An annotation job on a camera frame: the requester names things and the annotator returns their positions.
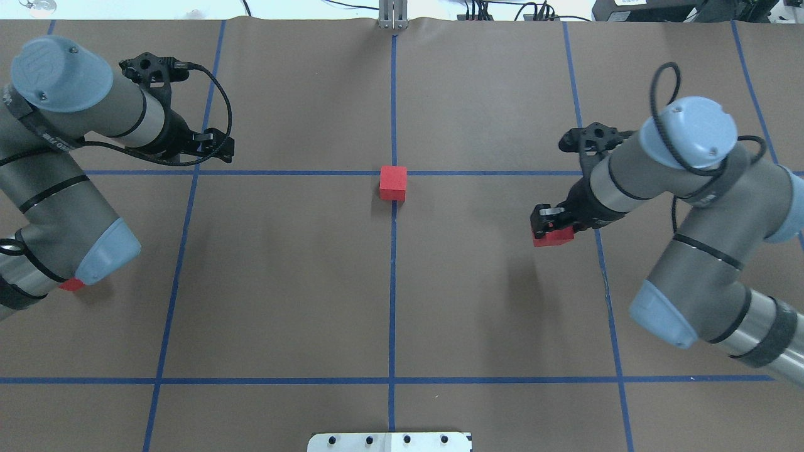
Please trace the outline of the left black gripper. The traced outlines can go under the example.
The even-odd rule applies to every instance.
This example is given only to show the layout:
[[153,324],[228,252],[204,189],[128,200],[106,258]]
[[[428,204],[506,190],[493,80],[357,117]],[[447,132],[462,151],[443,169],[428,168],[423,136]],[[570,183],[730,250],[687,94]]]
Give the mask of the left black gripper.
[[153,156],[164,165],[198,165],[211,158],[231,164],[234,154],[235,141],[226,132],[193,132],[177,112],[166,116],[163,132],[153,143]]

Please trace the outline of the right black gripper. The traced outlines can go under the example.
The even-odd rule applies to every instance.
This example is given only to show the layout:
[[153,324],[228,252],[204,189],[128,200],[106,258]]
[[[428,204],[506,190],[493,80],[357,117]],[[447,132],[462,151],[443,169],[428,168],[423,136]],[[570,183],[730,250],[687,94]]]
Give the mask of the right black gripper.
[[626,216],[601,203],[592,192],[588,178],[581,178],[568,191],[562,208],[537,204],[530,217],[531,233],[539,237],[552,230],[572,228],[574,232],[600,229]]

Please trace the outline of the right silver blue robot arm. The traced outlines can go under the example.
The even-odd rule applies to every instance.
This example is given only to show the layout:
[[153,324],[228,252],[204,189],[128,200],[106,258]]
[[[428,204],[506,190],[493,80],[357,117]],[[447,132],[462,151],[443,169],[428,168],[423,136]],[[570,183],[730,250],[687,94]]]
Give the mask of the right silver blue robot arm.
[[629,307],[635,323],[687,349],[711,343],[748,367],[802,386],[802,314],[740,282],[763,243],[802,229],[802,180],[755,158],[736,124],[705,97],[673,100],[638,131],[592,123],[562,138],[578,152],[582,178],[557,206],[530,217],[536,246],[572,240],[670,193],[691,210]]

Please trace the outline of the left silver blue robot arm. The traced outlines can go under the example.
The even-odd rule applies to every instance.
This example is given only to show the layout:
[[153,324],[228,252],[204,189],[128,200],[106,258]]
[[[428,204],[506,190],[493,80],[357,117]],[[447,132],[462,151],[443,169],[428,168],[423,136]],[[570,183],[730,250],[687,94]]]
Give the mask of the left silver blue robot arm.
[[60,288],[102,281],[141,252],[141,244],[80,167],[72,152],[104,147],[169,167],[218,158],[232,162],[227,128],[193,131],[171,106],[173,83],[203,65],[149,52],[119,71],[69,38],[33,38],[11,61],[2,88],[2,192],[28,220],[2,237],[2,318]]

